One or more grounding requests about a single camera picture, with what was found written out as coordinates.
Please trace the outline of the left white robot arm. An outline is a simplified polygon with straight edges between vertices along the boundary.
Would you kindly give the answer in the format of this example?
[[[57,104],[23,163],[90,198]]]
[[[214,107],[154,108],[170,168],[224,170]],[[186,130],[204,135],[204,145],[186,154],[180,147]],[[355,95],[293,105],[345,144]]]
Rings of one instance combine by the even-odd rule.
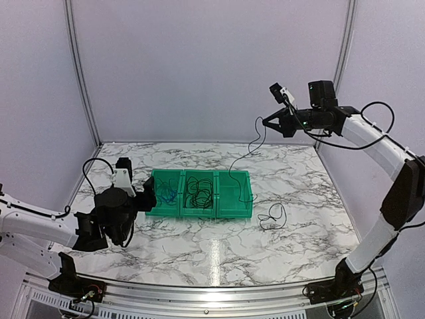
[[[62,213],[24,203],[1,193],[1,254],[27,266],[71,296],[84,290],[84,281],[75,274],[72,257],[49,253],[34,238],[58,243],[78,252],[96,252],[115,246],[126,248],[133,237],[139,212],[150,212],[157,205],[155,179],[133,186],[129,158],[119,158],[111,171],[109,188],[94,192],[94,208],[89,213]]]

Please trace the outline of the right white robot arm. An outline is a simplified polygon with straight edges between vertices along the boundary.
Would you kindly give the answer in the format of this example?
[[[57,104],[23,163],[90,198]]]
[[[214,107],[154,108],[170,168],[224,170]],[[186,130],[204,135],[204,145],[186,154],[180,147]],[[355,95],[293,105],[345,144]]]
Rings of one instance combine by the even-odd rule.
[[[291,138],[298,130],[318,141],[325,134],[337,134],[352,143],[352,151],[364,151],[390,177],[392,186],[384,198],[380,215],[359,246],[341,260],[329,282],[307,285],[307,292],[343,298],[359,282],[362,274],[396,242],[399,234],[424,206],[424,157],[417,156],[392,139],[388,130],[369,121],[362,110],[340,106],[330,80],[308,84],[310,107],[299,110],[289,90],[278,83],[270,92],[282,109],[263,119],[265,127]]]

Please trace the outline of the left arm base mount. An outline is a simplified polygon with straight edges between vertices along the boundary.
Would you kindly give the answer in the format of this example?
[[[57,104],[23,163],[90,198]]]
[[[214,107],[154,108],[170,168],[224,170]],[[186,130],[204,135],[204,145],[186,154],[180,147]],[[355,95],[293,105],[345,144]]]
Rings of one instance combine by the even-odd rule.
[[[49,280],[48,284],[50,291],[78,300],[82,300],[87,295],[94,302],[101,302],[103,300],[106,287],[107,285],[104,281],[63,274]]]

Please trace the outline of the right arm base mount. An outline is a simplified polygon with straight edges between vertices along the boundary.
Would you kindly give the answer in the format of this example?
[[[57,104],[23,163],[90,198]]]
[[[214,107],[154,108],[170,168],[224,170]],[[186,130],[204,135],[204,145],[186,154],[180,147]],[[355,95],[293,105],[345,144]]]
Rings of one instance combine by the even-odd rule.
[[[360,280],[347,286],[345,284],[338,286],[334,278],[310,282],[302,290],[302,294],[309,299],[310,304],[334,302],[336,300],[358,296],[363,292],[364,287]]]

